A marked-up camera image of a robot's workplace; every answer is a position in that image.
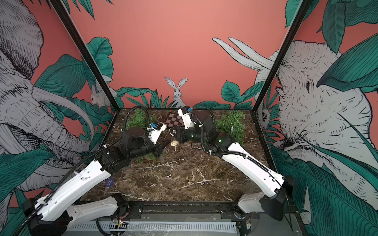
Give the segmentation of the small christmas tree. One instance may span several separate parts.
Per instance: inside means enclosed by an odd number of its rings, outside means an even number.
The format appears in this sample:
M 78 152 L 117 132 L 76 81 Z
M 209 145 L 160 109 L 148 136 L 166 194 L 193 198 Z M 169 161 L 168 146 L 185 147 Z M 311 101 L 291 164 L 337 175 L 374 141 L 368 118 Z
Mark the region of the small christmas tree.
M 215 127 L 232 136 L 240 144 L 243 143 L 245 136 L 245 126 L 243 120 L 245 115 L 242 111 L 230 111 L 215 121 Z
M 128 116 L 127 122 L 126 122 L 126 128 L 125 129 L 130 129 L 133 127 L 140 127 L 146 130 L 146 128 L 151 124 L 157 124 L 162 117 L 156 117 L 154 115 L 149 115 L 149 121 L 147 120 L 147 117 L 145 115 L 145 112 L 141 108 L 137 108 L 133 110 L 130 115 Z M 157 158 L 153 154 L 147 154 L 143 157 L 139 157 L 136 159 L 135 163 L 142 163 L 142 162 L 147 162 L 147 161 L 156 161 Z

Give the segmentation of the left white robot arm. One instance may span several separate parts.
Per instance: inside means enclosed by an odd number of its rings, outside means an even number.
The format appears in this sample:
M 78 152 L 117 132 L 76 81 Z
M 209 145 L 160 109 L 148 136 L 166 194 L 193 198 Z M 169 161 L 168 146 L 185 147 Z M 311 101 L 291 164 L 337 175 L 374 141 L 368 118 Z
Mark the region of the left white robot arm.
M 165 124 L 150 124 L 146 129 L 132 127 L 123 130 L 119 139 L 90 155 L 90 164 L 81 172 L 75 173 L 81 166 L 78 163 L 49 195 L 27 200 L 23 205 L 26 219 L 13 235 L 18 236 L 28 228 L 32 236 L 61 236 L 75 224 L 113 215 L 120 207 L 122 213 L 126 213 L 127 202 L 120 194 L 81 206 L 75 206 L 74 202 L 132 160 L 149 153 L 160 157 L 169 144 L 169 140 L 161 137 L 166 129 Z

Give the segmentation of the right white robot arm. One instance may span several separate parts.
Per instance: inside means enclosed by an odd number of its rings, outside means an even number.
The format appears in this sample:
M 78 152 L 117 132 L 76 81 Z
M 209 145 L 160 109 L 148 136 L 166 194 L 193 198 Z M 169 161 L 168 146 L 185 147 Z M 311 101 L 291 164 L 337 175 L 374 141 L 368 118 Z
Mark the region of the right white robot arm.
M 262 210 L 271 218 L 281 221 L 289 212 L 296 181 L 266 167 L 249 154 L 232 136 L 215 128 L 213 115 L 200 118 L 189 106 L 178 109 L 182 126 L 170 129 L 179 143 L 193 142 L 201 145 L 207 155 L 218 157 L 236 167 L 261 190 L 258 197 L 244 196 L 238 207 L 249 213 L 247 201 L 258 201 Z

